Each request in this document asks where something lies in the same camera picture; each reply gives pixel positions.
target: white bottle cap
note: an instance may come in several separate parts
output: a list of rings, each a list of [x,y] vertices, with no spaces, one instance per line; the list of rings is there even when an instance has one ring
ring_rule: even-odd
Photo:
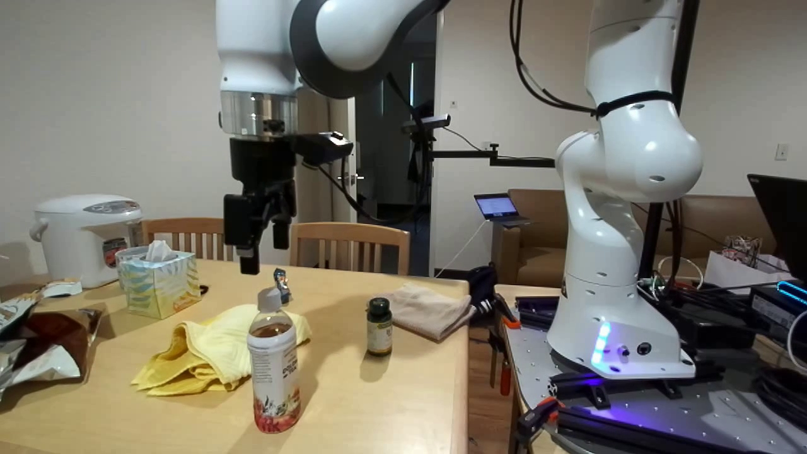
[[[278,312],[282,306],[283,300],[277,287],[264,288],[257,294],[257,308],[263,313]]]

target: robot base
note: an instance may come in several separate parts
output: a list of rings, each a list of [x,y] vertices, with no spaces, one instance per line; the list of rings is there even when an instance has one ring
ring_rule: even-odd
[[[695,376],[675,327],[635,285],[597,285],[569,274],[564,283],[547,335],[560,355],[613,380]]]

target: sofa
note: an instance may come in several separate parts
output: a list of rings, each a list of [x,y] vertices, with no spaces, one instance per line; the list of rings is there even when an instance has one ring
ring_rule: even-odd
[[[558,288],[566,262],[568,219],[562,191],[511,189],[509,195],[519,214],[532,224],[506,229],[495,225],[491,260],[500,284],[532,285]],[[646,204],[640,204],[645,210]],[[687,195],[682,200],[684,225],[698,230],[684,230],[682,256],[692,260],[702,271],[706,269],[711,250],[721,247],[708,235],[722,242],[728,235],[762,238],[762,252],[772,254],[776,248],[773,234],[754,197],[719,195]],[[645,228],[647,215],[633,207],[637,223]],[[668,221],[662,221],[654,267],[663,257],[672,255],[672,233]],[[662,273],[669,273],[669,260]],[[679,276],[698,276],[697,271],[681,263]]]

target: bottle label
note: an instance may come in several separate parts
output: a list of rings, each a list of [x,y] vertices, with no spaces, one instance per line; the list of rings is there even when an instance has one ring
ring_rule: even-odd
[[[300,415],[297,346],[292,340],[285,349],[261,348],[262,338],[249,337],[255,424],[267,434],[283,432],[294,426]]]
[[[384,355],[392,350],[392,321],[367,322],[367,350]]]

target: bottle cap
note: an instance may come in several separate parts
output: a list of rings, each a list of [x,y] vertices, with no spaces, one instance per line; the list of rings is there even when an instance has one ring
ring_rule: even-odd
[[[282,306],[283,300],[277,287],[264,288],[257,294],[257,308],[261,312],[278,312]]]
[[[387,315],[390,312],[390,301],[387,298],[373,298],[370,300],[370,313],[373,315]]]

